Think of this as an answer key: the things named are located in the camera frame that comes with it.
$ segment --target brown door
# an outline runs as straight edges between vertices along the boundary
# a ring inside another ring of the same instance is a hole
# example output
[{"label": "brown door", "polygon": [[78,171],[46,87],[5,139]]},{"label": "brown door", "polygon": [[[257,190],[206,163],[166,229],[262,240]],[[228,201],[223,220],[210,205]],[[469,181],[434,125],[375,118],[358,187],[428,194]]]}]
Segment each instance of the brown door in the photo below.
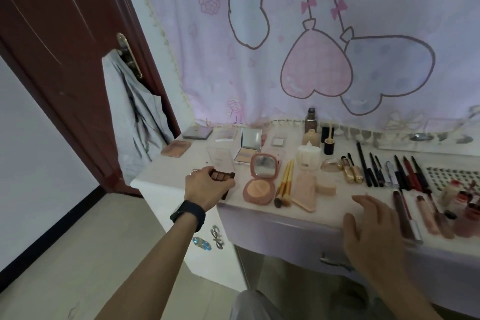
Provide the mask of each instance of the brown door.
[{"label": "brown door", "polygon": [[100,184],[138,193],[123,183],[101,59],[119,48],[123,33],[144,84],[163,98],[165,89],[130,0],[0,0],[0,53]]}]

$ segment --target hanging cloth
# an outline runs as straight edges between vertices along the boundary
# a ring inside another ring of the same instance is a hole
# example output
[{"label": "hanging cloth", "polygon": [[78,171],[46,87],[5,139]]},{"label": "hanging cloth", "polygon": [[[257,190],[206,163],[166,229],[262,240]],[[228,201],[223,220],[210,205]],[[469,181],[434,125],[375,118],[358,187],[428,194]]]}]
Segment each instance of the hanging cloth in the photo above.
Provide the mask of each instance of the hanging cloth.
[{"label": "hanging cloth", "polygon": [[103,57],[102,65],[118,163],[125,183],[130,185],[174,137],[161,98],[136,79],[117,50]]}]

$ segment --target drawer handle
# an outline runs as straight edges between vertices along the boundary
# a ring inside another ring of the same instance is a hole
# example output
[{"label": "drawer handle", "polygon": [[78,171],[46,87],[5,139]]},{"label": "drawer handle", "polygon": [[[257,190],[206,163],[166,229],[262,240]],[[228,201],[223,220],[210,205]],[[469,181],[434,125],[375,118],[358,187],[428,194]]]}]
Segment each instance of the drawer handle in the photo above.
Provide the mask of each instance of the drawer handle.
[{"label": "drawer handle", "polygon": [[214,225],[212,226],[212,229],[210,229],[210,233],[212,233],[213,235],[213,241],[216,243],[216,247],[219,249],[219,250],[222,250],[223,249],[223,240],[220,239],[220,229],[218,226]]},{"label": "drawer handle", "polygon": [[345,268],[349,272],[355,271],[355,269],[352,266],[349,266],[348,264],[333,262],[332,260],[328,259],[327,256],[325,255],[325,252],[321,253],[320,262],[323,263],[323,264],[326,264],[327,266]]}]

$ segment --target leg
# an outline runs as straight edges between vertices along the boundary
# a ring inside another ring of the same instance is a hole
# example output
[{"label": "leg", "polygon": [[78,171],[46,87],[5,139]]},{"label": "leg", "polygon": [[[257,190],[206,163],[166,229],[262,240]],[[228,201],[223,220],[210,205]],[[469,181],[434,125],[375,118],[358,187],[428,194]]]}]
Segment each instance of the leg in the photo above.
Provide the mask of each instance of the leg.
[{"label": "leg", "polygon": [[243,291],[235,300],[230,320],[282,320],[279,310],[260,291]]}]

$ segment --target white tabletop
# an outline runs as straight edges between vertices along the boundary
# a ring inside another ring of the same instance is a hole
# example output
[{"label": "white tabletop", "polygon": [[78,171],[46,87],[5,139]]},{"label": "white tabletop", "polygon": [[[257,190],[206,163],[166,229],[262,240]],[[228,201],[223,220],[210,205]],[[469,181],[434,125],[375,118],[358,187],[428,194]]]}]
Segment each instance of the white tabletop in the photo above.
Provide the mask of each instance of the white tabletop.
[{"label": "white tabletop", "polygon": [[[268,137],[264,147],[262,148],[263,152],[271,148],[272,138],[275,135],[275,132],[279,129],[282,129],[282,131],[286,130],[288,134],[285,147],[280,148],[285,150],[285,161],[288,161],[295,158],[296,156],[297,148],[302,142],[303,127],[273,127],[267,132],[264,131],[264,134],[268,134]],[[238,128],[237,137],[233,142],[216,142],[215,139],[217,135],[218,128],[214,130],[212,135],[206,141],[191,140],[192,146],[180,158],[171,158],[159,155],[150,165],[147,166],[147,168],[136,178],[135,181],[142,182],[143,184],[147,184],[148,186],[151,186],[153,188],[161,189],[162,187],[164,187],[184,190],[186,175],[190,174],[190,172],[194,169],[199,169],[204,166],[211,165],[207,153],[207,147],[229,149],[232,159],[237,154],[241,145],[241,128]],[[372,166],[369,158],[370,152],[373,155],[378,156],[380,162],[382,163],[382,165],[384,165],[384,168],[386,161],[394,162],[395,154],[397,154],[400,159],[404,155],[410,159],[412,155],[410,152],[404,151],[380,150],[376,149],[372,145],[367,144],[362,145],[362,147],[365,161],[368,167]],[[355,165],[361,168],[362,165],[357,151],[356,142],[351,139],[346,140],[344,137],[335,137],[334,155],[322,155],[322,160],[332,157],[340,158],[341,156],[346,156],[347,153],[350,153],[352,155]],[[480,170],[479,157],[417,152],[413,155],[416,158],[418,164],[423,168],[425,174],[425,168],[428,166],[452,168],[459,170]],[[337,186],[337,195],[334,197],[319,195],[317,201],[317,209],[315,212],[306,212],[295,204],[292,205],[290,208],[276,208],[273,202],[267,206],[257,206],[248,203],[243,199],[243,188],[245,187],[245,184],[252,179],[250,167],[248,165],[234,164],[234,169],[236,173],[235,181],[237,182],[237,185],[234,189],[230,190],[225,201],[226,205],[232,205],[235,207],[282,215],[285,217],[318,223],[334,228],[341,227],[343,215],[347,212],[354,214],[357,218],[357,222],[361,224],[360,220],[362,217],[363,209],[359,204],[352,201],[352,195],[368,193],[369,195],[378,198],[379,200],[385,202],[393,208],[392,189],[375,187],[369,188],[365,183],[348,184],[344,180],[343,173],[326,173],[320,170],[315,172],[318,182],[334,183]],[[281,174],[279,175],[277,182],[281,181],[283,170],[284,168],[282,167],[282,169],[280,170]],[[299,172],[300,170],[296,162],[292,190],[294,190],[295,188],[295,178],[297,177]],[[453,240],[447,240],[442,238],[441,236],[434,236],[429,234],[425,225],[423,224],[422,217],[420,215],[420,212],[418,211],[415,200],[416,196],[421,193],[417,193],[416,191],[404,192],[405,199],[407,200],[411,215],[413,219],[417,221],[420,231],[422,233],[424,246],[433,249],[442,249],[458,254],[468,254],[480,257],[480,238],[478,237],[456,237]],[[167,200],[167,198],[162,197],[159,198],[159,200]]]}]

